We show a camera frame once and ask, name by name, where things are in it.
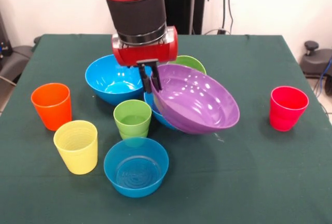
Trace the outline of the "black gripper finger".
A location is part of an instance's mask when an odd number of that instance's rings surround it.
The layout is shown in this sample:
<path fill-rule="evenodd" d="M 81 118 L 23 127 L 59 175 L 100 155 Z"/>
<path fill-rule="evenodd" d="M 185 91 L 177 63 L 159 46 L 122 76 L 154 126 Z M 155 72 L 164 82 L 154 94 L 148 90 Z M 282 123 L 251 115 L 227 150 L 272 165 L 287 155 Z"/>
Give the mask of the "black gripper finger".
<path fill-rule="evenodd" d="M 162 87 L 161 87 L 161 83 L 160 83 L 159 71 L 158 71 L 156 62 L 151 63 L 151 69 L 152 69 L 152 73 L 153 73 L 151 75 L 153 85 L 157 91 L 160 91 L 162 89 Z"/>
<path fill-rule="evenodd" d="M 139 68 L 139 73 L 140 73 L 140 77 L 141 77 L 141 81 L 142 81 L 144 91 L 145 92 L 151 92 L 150 79 L 149 79 L 148 75 L 145 72 L 145 65 L 144 64 L 139 64 L 138 68 Z"/>

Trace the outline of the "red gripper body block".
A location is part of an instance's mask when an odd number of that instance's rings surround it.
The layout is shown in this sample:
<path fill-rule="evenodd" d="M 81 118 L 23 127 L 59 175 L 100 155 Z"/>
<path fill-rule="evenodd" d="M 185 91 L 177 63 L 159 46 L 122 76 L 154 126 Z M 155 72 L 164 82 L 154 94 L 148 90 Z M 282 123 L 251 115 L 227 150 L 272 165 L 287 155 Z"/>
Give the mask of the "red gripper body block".
<path fill-rule="evenodd" d="M 122 66 L 136 66 L 145 60 L 159 62 L 174 61 L 178 53 L 178 35 L 174 26 L 168 26 L 164 36 L 150 44 L 128 45 L 123 43 L 118 34 L 112 36 L 112 51 L 117 62 Z"/>

